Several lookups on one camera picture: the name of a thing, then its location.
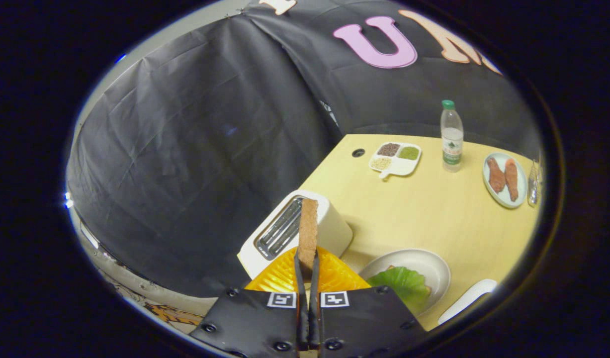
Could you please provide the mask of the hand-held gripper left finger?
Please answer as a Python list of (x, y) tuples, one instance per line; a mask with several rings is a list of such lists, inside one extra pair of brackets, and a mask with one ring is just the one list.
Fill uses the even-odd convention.
[(191, 337), (224, 358), (297, 358), (307, 343), (307, 299), (297, 248), (247, 287), (226, 289)]

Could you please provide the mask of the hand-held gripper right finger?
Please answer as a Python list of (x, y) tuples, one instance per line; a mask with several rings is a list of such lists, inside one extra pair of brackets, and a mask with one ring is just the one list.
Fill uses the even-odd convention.
[(311, 288), (309, 344), (321, 358), (412, 355), (427, 335), (393, 288), (371, 287), (322, 247)]

